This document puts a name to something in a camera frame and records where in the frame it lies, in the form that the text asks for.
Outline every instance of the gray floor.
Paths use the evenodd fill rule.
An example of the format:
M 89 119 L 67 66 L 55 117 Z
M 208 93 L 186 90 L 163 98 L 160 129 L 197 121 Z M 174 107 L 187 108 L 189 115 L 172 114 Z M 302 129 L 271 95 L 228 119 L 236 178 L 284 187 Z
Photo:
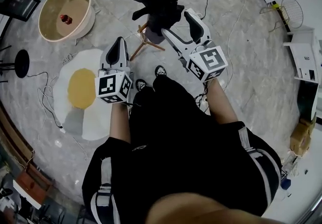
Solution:
M 113 42 L 118 36 L 127 37 L 136 33 L 137 25 L 145 19 L 131 20 L 132 13 L 142 6 L 133 0 L 96 0 L 101 11 L 97 14 L 92 31 L 77 46 L 74 41 L 49 43 L 38 33 L 38 17 L 45 0 L 38 6 L 31 19 L 24 23 L 13 20 L 2 47 L 13 47 L 0 55 L 2 60 L 13 61 L 19 49 L 28 50 L 31 58 L 29 75 L 49 72 L 49 79 L 57 76 L 62 60 L 69 53 L 102 46 Z M 227 39 L 238 18 L 245 0 L 209 0 L 204 22 L 209 25 L 213 39 L 227 55 Z M 204 14 L 206 0 L 179 0 L 195 12 Z M 276 12 L 260 15 L 263 0 L 247 0 L 243 13 L 230 37 L 229 51 L 234 65 L 234 76 L 226 89 L 238 117 L 258 136 L 262 137 L 280 155 L 285 157 L 289 147 L 289 136 L 298 120 L 296 105 L 299 82 L 294 76 L 293 59 L 283 48 L 286 39 L 283 28 L 269 33 L 276 20 Z M 186 25 L 181 20 L 177 25 Z M 175 26 L 175 31 L 188 38 L 186 26 Z M 133 53 L 140 41 L 133 35 L 126 39 L 129 53 Z M 132 64 L 137 78 L 152 83 L 154 68 L 163 64 L 168 75 L 194 96 L 203 88 L 191 73 L 186 73 L 177 60 L 177 54 L 163 42 L 165 52 L 146 47 Z M 229 63 L 229 75 L 232 66 Z M 35 163 L 55 179 L 55 185 L 66 196 L 82 202 L 81 187 L 89 165 L 84 152 L 71 136 L 65 135 L 55 126 L 52 118 L 45 122 L 36 89 L 43 87 L 46 76 L 25 78 L 15 77 L 9 72 L 2 77 L 8 84 L 0 84 L 0 99 L 3 101 L 13 122 L 30 145 L 36 146 Z M 227 73 L 220 77 L 227 82 Z M 89 157 L 105 139 L 86 141 L 77 139 Z

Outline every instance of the large bowl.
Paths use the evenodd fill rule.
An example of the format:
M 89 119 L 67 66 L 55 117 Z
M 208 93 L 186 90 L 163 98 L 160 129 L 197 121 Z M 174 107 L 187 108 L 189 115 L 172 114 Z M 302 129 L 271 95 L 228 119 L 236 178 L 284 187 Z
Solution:
M 67 25 L 60 19 L 61 14 L 72 18 Z M 86 35 L 95 21 L 91 0 L 46 0 L 38 21 L 41 36 L 50 42 L 68 38 L 77 39 Z

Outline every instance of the shoe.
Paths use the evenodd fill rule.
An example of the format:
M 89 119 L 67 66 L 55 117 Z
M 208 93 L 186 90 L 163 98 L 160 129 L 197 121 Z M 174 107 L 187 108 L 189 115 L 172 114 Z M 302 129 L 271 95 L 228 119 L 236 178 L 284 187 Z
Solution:
M 135 82 L 135 86 L 136 86 L 137 90 L 140 92 L 145 86 L 147 86 L 147 83 L 143 79 L 138 79 Z
M 154 73 L 155 73 L 155 76 L 157 77 L 158 75 L 160 74 L 164 74 L 165 76 L 167 76 L 167 71 L 166 69 L 161 66 L 161 65 L 158 65 L 155 70 L 154 70 Z

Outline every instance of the black stool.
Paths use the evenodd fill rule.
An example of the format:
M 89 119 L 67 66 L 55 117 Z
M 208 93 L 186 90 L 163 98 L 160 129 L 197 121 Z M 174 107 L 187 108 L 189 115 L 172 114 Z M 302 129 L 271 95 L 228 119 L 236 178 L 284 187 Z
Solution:
M 0 63 L 0 72 L 14 70 L 19 78 L 24 78 L 29 70 L 29 54 L 22 49 L 18 52 L 15 63 Z

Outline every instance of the stool leg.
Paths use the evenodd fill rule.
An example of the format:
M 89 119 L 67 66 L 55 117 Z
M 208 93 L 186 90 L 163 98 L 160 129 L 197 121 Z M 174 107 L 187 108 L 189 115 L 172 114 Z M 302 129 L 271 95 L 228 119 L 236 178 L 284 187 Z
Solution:
M 15 63 L 2 63 L 2 64 L 0 64 L 0 67 L 2 67 L 2 66 L 14 66 L 15 65 Z
M 3 48 L 3 49 L 0 49 L 0 52 L 1 51 L 3 51 L 3 50 L 5 50 L 5 49 L 8 49 L 8 48 L 10 48 L 11 47 L 11 45 L 9 45 L 8 47 L 5 47 L 5 48 Z

